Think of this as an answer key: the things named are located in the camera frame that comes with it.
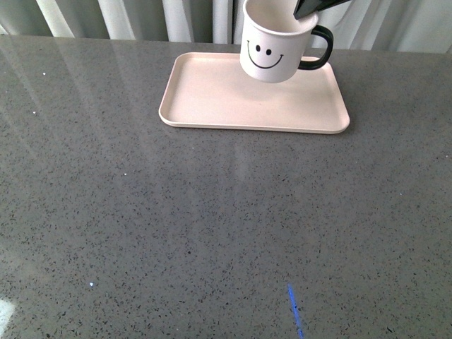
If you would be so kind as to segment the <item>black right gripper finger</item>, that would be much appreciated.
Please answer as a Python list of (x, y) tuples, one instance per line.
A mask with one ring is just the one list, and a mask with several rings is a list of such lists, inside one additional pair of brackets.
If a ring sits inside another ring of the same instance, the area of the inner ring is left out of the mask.
[(293, 16), (300, 20), (314, 12), (324, 11), (326, 9), (347, 3), (349, 0), (298, 0)]

